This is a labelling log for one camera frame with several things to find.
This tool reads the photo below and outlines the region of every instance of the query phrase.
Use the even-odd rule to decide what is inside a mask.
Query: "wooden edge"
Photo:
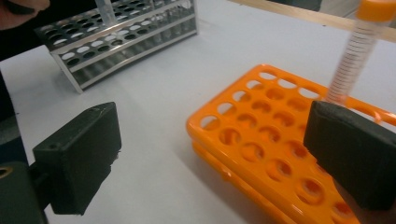
[[[351,31],[354,26],[354,21],[347,18],[341,18],[333,15],[328,15],[316,11],[311,11],[298,7],[291,7],[266,0],[229,0],[237,4],[248,7],[255,7],[277,14],[290,16],[293,18],[312,21],[323,25]],[[382,33],[381,39],[396,43],[396,29],[386,27]]]

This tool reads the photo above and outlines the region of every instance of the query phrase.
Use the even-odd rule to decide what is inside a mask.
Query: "table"
[[[258,63],[328,85],[348,32],[226,0],[198,0],[200,34],[77,94],[44,47],[0,63],[29,162],[88,107],[114,101],[122,149],[86,214],[50,223],[273,223],[192,151],[190,114]],[[352,95],[396,112],[396,44],[379,40]]]

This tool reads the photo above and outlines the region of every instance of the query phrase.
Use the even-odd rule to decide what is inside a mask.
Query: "test tube rack hole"
[[[120,0],[112,7],[112,26],[105,26],[95,8],[35,29],[79,93],[126,64],[198,34],[194,0]]]

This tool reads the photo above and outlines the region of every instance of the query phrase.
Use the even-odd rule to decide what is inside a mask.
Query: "orange cap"
[[[356,17],[363,21],[392,21],[396,0],[361,0]]]

